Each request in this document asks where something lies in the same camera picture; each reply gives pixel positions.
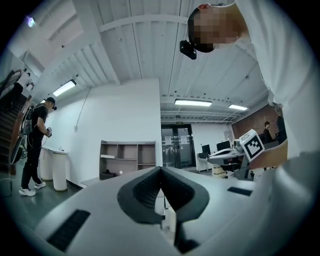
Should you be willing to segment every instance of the white shirt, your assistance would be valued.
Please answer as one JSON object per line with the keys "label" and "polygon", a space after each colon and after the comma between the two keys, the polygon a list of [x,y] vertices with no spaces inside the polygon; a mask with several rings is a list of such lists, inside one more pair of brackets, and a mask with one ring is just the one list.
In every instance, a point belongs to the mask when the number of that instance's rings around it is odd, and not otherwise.
{"label": "white shirt", "polygon": [[30,78],[30,76],[26,72],[22,71],[22,75],[20,76],[17,83],[19,83],[24,89],[26,88],[26,85],[30,84],[31,82],[32,82],[32,79]]}
{"label": "white shirt", "polygon": [[320,70],[308,41],[269,0],[235,0],[266,86],[283,105],[288,158],[320,150]]}

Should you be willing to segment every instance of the black pants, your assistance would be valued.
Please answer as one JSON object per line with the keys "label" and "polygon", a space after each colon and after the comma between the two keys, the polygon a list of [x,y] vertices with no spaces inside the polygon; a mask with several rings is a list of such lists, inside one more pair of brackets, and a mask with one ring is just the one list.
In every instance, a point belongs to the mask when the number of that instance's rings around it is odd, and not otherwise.
{"label": "black pants", "polygon": [[21,187],[28,189],[30,178],[37,184],[42,181],[38,178],[37,168],[41,151],[41,140],[33,140],[31,136],[27,138],[27,160],[23,168]]}
{"label": "black pants", "polygon": [[16,101],[19,99],[23,90],[24,88],[20,83],[14,83],[14,87],[11,91],[7,93],[7,95],[3,97],[3,101],[6,101],[8,105],[14,105]]}

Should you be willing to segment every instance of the camera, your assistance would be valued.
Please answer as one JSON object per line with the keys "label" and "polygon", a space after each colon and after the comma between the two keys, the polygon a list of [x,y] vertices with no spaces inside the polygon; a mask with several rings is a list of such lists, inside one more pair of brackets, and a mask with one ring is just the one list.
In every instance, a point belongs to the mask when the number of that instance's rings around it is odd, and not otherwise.
{"label": "camera", "polygon": [[189,57],[191,60],[195,60],[197,58],[196,49],[187,40],[180,41],[180,52]]}

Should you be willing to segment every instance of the white robot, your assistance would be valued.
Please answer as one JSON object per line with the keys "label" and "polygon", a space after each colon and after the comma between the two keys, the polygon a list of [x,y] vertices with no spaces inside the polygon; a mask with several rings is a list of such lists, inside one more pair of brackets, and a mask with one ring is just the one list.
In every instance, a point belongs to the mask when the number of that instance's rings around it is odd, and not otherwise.
{"label": "white robot", "polygon": [[231,148],[220,150],[208,156],[208,162],[214,165],[232,166],[238,180],[253,181],[254,173],[249,173],[249,163],[259,156],[265,147],[257,132],[253,129],[234,141]]}

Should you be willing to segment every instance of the staircase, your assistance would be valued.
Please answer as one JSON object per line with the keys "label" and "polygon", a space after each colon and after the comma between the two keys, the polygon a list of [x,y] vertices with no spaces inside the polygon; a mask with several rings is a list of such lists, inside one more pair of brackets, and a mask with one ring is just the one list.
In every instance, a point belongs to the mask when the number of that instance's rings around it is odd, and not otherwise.
{"label": "staircase", "polygon": [[24,107],[27,98],[21,94],[13,109],[0,106],[0,172],[9,172],[9,151],[11,136],[18,113]]}

